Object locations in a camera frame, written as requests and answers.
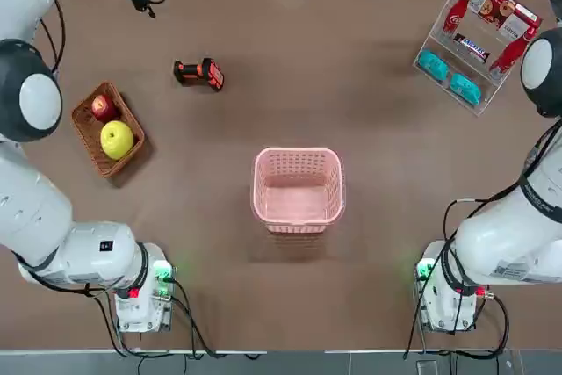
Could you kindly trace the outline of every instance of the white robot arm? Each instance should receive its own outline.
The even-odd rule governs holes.
[[[545,117],[562,116],[561,55],[562,29],[555,29],[535,39],[523,57],[523,88]],[[472,328],[481,286],[562,282],[561,127],[558,120],[539,140],[505,198],[464,220],[454,240],[428,245],[416,266],[418,292],[428,281],[421,306],[426,329]]]
[[[173,274],[162,250],[136,242],[125,224],[75,223],[68,199],[25,159],[19,143],[48,136],[62,115],[58,83],[28,44],[54,0],[0,1],[0,244],[28,281],[114,292],[121,331],[168,328],[162,279]]]

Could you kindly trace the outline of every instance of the table surface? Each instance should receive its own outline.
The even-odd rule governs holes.
[[[150,19],[129,0],[61,0],[64,119],[25,151],[76,220],[122,221],[165,249],[215,349],[403,349],[413,268],[441,237],[445,206],[511,183],[549,125],[517,72],[476,118],[412,67],[443,1],[169,0]],[[554,25],[549,0],[520,1]],[[52,32],[56,22],[51,11]],[[42,35],[38,45],[48,58]],[[180,87],[173,61],[206,55],[225,89]],[[113,184],[70,121],[103,81],[124,93],[150,141]],[[321,240],[276,242],[255,220],[252,161],[268,146],[341,156],[347,208]],[[470,211],[459,208],[451,226]],[[0,349],[110,347],[93,301],[27,284],[6,249],[0,271]],[[510,347],[562,347],[559,286],[494,291],[508,305]],[[493,347],[501,319],[488,308],[474,332],[429,345]],[[171,333],[129,342],[187,350],[186,324],[178,316]]]

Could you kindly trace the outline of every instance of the orange handheld scanner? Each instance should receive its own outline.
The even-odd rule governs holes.
[[[174,76],[181,84],[206,81],[215,91],[222,90],[225,77],[213,59],[206,57],[199,65],[174,62]]]

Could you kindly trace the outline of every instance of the wicker basket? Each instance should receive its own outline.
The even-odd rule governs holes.
[[[99,135],[104,123],[97,120],[92,113],[91,103],[95,97],[105,94],[113,100],[119,112],[119,120],[125,122],[133,131],[133,148],[123,158],[115,161],[109,158],[101,147]],[[78,136],[88,150],[88,155],[101,177],[112,177],[119,172],[133,158],[144,143],[144,131],[126,106],[123,97],[119,94],[112,83],[102,83],[96,90],[77,105],[72,111],[72,123],[78,132]]]

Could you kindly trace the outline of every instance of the plastic basket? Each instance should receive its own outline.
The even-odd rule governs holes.
[[[252,207],[274,233],[322,233],[343,213],[342,162],[327,148],[266,148],[256,158]]]
[[[101,134],[104,123],[98,121],[91,110],[91,102],[99,94],[110,97],[119,113],[119,120],[125,122],[133,131],[133,148],[120,160],[109,158],[101,147],[99,135]],[[102,83],[96,90],[85,98],[72,111],[72,123],[78,132],[80,140],[88,150],[88,155],[101,177],[112,177],[133,158],[137,151],[142,147],[145,134],[137,119],[133,116],[123,97],[112,83]]]

